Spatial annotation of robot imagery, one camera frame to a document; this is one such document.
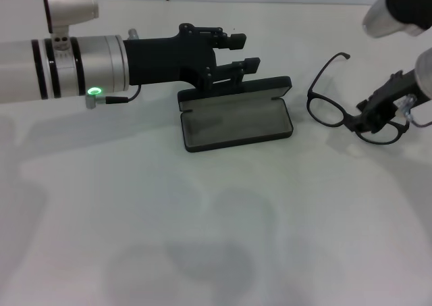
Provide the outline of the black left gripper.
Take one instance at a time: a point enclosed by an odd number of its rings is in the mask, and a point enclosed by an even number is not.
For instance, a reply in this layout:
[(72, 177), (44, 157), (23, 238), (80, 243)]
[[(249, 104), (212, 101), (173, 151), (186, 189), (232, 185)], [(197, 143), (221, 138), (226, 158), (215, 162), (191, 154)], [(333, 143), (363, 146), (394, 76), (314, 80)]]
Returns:
[(239, 85), (245, 75), (256, 74), (258, 57), (216, 66), (214, 49), (241, 50), (243, 33), (228, 35), (221, 27), (179, 25), (169, 38), (124, 40), (131, 86), (186, 82), (208, 92), (214, 86)]

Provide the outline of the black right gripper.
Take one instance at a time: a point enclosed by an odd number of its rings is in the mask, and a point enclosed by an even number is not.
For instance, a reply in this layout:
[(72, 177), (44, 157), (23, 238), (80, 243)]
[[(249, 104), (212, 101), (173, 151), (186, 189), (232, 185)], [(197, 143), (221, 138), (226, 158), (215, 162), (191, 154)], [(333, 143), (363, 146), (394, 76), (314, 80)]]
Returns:
[(416, 97), (414, 107), (423, 103), (423, 92), (417, 84), (414, 70), (406, 74), (403, 71), (392, 74), (368, 99), (357, 104), (356, 108), (361, 112), (358, 131), (374, 134), (381, 130), (396, 116), (398, 108), (391, 103), (407, 95)]

